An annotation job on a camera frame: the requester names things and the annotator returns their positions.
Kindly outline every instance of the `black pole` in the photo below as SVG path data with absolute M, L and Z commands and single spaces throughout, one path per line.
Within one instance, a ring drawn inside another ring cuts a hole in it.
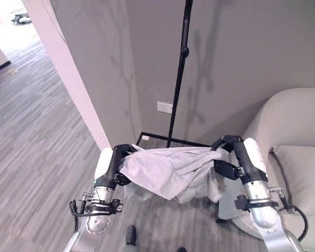
M 174 94 L 174 102 L 173 102 L 173 110 L 172 116 L 170 119 L 169 125 L 169 134 L 167 140 L 167 148 L 170 147 L 170 142 L 172 140 L 173 129 L 174 129 L 174 122 L 176 116 L 176 108 L 177 103 L 179 100 L 181 83 L 182 83 L 182 76 L 185 64 L 185 58 L 189 55 L 189 48 L 187 47 L 188 44 L 188 34 L 189 34 L 189 25 L 190 25 L 190 14 L 191 14 L 191 7 L 193 5 L 193 0 L 186 0 L 185 7 L 184 7 L 184 16 L 183 16 L 183 27 L 182 27 L 182 40 L 181 40 L 181 51 L 180 51 L 180 60 L 178 62 L 178 70 L 177 70 L 177 78 L 176 78 L 176 86 L 175 86 L 175 94 Z

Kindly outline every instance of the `chair cushion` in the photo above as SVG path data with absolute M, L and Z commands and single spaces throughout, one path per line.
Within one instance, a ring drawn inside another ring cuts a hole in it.
M 315 215 L 315 147 L 279 145 L 273 148 L 287 179 L 292 203 Z

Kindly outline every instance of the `wall outlet plate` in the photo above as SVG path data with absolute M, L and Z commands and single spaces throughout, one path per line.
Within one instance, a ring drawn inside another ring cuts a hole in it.
M 173 110 L 173 105 L 170 103 L 165 103 L 165 102 L 157 102 L 157 110 L 160 112 L 164 112 L 167 114 L 171 114 Z
M 142 135 L 141 140 L 148 141 L 149 140 L 149 136 L 148 135 Z

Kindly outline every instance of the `gray wall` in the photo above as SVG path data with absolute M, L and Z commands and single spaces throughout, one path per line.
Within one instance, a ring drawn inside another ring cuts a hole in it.
M 111 145 L 141 132 L 125 1 L 51 0 Z
M 167 135 L 184 0 L 127 2 L 143 131 Z M 242 133 L 266 100 L 315 87 L 315 1 L 195 0 L 173 136 Z

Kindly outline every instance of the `electrical outlet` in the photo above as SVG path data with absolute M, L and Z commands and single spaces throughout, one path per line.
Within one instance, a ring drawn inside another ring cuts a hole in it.
M 165 102 L 157 102 L 157 110 L 160 112 L 165 112 L 167 114 L 171 114 L 173 110 L 173 105 Z

